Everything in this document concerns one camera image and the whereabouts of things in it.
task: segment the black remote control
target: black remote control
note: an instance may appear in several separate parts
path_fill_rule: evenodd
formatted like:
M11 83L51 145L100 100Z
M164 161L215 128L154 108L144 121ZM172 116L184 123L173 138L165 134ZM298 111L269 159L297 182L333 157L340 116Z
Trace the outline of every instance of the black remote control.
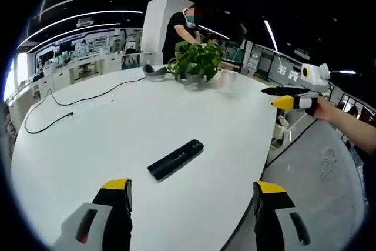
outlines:
M147 167L156 180L164 179L172 175L186 163L196 157L204 148L204 144L198 140L191 140L166 157Z

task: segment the human hand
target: human hand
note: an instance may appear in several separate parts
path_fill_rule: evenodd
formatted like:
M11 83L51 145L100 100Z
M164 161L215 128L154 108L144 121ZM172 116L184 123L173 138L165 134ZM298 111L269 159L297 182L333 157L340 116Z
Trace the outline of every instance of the human hand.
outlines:
M336 110L337 108L334 105L326 100L326 98L321 96L317 99L317 106L314 117L328 121L330 123L335 115Z

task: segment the oval table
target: oval table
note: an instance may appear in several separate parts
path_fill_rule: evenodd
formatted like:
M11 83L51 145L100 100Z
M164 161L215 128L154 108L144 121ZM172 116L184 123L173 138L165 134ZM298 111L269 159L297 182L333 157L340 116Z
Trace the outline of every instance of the oval table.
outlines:
M143 77L142 69L101 75L55 93L60 103L98 95ZM21 211L47 245L62 222L91 202L108 180L132 180L133 251L218 251L253 196L274 129L276 109L265 86L237 74L232 88L191 90L171 75L144 79L72 106L51 96L19 132L11 181ZM147 167L192 139L204 144L192 162L162 182Z

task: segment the human arm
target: human arm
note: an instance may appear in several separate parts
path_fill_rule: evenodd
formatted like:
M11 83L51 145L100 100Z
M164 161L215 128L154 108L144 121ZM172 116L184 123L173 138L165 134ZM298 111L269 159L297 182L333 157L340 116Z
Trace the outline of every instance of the human arm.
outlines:
M358 120L330 104L323 97L318 98L318 104L314 116L328 121L338 128L355 145L368 154L376 150L376 128Z
M201 37L199 31L194 31L194 38L198 43L201 43Z
M189 34L189 32L184 28L183 25L175 25L174 28L176 33L185 41L191 44L199 43L193 36Z

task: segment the potted plant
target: potted plant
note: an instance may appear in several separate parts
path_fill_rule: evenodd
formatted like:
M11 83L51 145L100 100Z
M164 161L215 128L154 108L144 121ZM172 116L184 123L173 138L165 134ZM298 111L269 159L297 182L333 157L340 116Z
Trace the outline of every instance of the potted plant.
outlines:
M186 41L175 46L176 58L169 62L168 70L177 81L187 79L190 82L206 82L217 73L222 61L223 51L216 44L202 46Z

